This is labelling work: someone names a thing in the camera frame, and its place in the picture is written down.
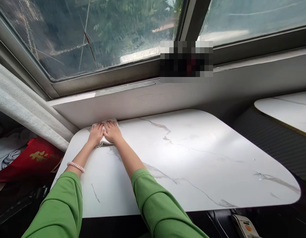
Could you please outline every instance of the hand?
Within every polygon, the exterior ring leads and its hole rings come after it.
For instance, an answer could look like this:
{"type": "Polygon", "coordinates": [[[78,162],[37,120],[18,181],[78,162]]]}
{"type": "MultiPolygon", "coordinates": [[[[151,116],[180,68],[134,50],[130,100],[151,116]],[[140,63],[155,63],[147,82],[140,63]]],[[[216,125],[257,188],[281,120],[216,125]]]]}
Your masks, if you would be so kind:
{"type": "Polygon", "coordinates": [[[100,143],[104,132],[102,128],[102,123],[98,123],[96,126],[92,126],[92,130],[87,141],[87,143],[90,144],[92,147],[95,147],[97,144],[100,143]]]}
{"type": "Polygon", "coordinates": [[[107,131],[104,131],[104,136],[111,142],[116,143],[118,140],[123,139],[119,127],[115,122],[107,121],[104,124],[107,131]]]}

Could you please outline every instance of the person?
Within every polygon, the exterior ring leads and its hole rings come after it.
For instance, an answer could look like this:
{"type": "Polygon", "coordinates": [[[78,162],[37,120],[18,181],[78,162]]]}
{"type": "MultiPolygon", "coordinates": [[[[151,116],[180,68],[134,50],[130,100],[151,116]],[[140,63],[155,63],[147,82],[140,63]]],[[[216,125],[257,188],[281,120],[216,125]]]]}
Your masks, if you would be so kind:
{"type": "Polygon", "coordinates": [[[115,122],[92,126],[88,141],[60,175],[40,205],[25,237],[77,238],[82,222],[80,176],[87,159],[103,135],[117,147],[131,180],[136,202],[152,237],[206,237],[192,223],[176,199],[156,182],[122,137],[115,122]]]}

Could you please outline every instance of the pink bracelet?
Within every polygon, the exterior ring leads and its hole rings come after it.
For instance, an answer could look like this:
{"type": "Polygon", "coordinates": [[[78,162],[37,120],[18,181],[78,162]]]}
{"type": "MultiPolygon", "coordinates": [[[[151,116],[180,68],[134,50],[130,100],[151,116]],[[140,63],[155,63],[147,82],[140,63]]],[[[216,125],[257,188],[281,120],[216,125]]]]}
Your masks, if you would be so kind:
{"type": "Polygon", "coordinates": [[[69,166],[69,165],[71,165],[71,166],[73,166],[73,167],[79,169],[79,170],[84,174],[85,169],[84,169],[83,167],[81,167],[80,165],[77,165],[77,164],[75,164],[75,163],[72,162],[72,161],[70,161],[70,162],[67,163],[67,166],[69,166]]]}

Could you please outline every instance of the window glass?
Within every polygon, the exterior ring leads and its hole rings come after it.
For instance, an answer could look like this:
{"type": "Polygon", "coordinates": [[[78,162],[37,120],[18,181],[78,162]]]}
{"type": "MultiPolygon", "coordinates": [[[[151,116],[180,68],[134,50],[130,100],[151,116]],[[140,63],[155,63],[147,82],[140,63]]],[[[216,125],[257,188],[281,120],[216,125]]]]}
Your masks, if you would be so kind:
{"type": "Polygon", "coordinates": [[[52,81],[159,55],[183,0],[0,0],[0,11],[52,81]]]}
{"type": "Polygon", "coordinates": [[[306,25],[306,0],[212,0],[198,40],[214,46],[306,25]]]}

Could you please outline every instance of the curtain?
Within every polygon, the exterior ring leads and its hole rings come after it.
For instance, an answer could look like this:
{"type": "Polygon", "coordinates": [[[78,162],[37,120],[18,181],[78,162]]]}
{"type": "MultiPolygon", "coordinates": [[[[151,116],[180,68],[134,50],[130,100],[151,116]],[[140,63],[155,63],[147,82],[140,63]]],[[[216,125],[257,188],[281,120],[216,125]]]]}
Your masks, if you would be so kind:
{"type": "Polygon", "coordinates": [[[1,64],[0,111],[64,152],[78,131],[1,64]]]}

